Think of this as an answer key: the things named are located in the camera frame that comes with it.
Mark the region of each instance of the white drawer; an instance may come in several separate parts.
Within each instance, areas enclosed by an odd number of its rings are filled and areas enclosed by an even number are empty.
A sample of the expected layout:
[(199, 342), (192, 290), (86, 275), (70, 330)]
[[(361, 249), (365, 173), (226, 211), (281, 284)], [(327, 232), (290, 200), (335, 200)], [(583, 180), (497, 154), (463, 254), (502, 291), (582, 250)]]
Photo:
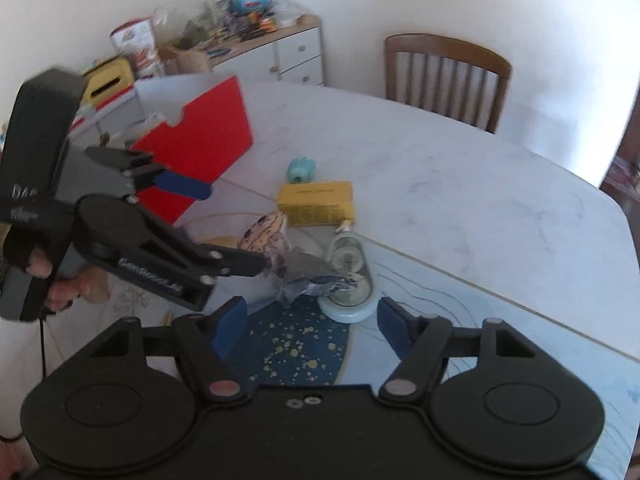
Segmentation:
[(280, 72), (320, 56), (319, 29), (312, 28), (276, 42)]
[(275, 62), (273, 43), (233, 57), (229, 61), (216, 65), (213, 70), (217, 73), (234, 73), (248, 81), (277, 81), (278, 66)]
[(318, 86), (323, 83), (322, 58), (320, 56), (304, 62), (282, 74), (282, 80), (288, 83)]

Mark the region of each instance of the white wall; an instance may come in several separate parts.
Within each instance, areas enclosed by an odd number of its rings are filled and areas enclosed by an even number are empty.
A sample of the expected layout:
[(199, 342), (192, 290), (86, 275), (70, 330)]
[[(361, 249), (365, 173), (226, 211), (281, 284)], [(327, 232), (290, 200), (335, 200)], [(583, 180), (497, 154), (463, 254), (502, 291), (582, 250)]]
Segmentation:
[(383, 95), (382, 41), (434, 32), (514, 67), (497, 134), (600, 185), (640, 75), (640, 0), (299, 0), (323, 20), (328, 84)]
[(109, 33), (174, 0), (0, 0), (0, 123), (21, 83), (61, 64), (82, 68), (112, 56)]

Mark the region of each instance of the red fabric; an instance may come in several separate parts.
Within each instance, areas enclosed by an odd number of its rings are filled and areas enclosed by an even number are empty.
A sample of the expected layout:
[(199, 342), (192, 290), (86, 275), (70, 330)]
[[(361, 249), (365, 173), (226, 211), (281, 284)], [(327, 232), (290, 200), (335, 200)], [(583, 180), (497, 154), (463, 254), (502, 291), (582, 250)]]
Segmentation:
[[(233, 77), (185, 105), (175, 127), (160, 124), (133, 145), (176, 173), (213, 183), (253, 143), (244, 101)], [(138, 194), (140, 202), (174, 223), (194, 202), (158, 188)]]

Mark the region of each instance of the black cable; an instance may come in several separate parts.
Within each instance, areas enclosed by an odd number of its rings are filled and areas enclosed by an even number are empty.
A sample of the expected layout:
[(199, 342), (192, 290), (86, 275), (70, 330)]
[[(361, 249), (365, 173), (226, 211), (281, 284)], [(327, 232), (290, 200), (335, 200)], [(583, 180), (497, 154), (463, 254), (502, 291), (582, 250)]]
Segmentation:
[[(42, 380), (44, 381), (44, 379), (47, 377), (47, 356), (45, 354), (45, 349), (44, 349), (44, 316), (41, 316), (39, 321), (40, 321), (40, 361), (42, 364)], [(23, 436), (24, 434), (22, 432), (10, 438), (0, 435), (0, 442), (3, 442), (5, 444), (14, 444), (15, 442), (18, 442)]]

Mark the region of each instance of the screw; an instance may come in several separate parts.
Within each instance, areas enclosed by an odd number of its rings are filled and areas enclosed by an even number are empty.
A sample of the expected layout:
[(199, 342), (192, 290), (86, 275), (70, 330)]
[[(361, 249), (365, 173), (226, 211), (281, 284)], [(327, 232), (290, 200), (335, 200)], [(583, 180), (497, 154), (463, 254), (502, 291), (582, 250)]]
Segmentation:
[(216, 381), (209, 385), (211, 395), (216, 397), (233, 397), (239, 394), (241, 389), (240, 384), (229, 380)]
[(309, 406), (317, 406), (318, 404), (322, 403), (322, 399), (318, 396), (315, 395), (309, 395), (305, 397), (305, 404), (308, 404)]
[(414, 394), (418, 390), (418, 386), (407, 379), (392, 379), (385, 384), (385, 390), (393, 396), (406, 397)]
[(302, 402), (300, 399), (289, 399), (287, 401), (287, 406), (289, 406), (290, 408), (293, 408), (294, 410), (299, 410), (300, 408), (303, 408), (305, 405), (304, 402)]

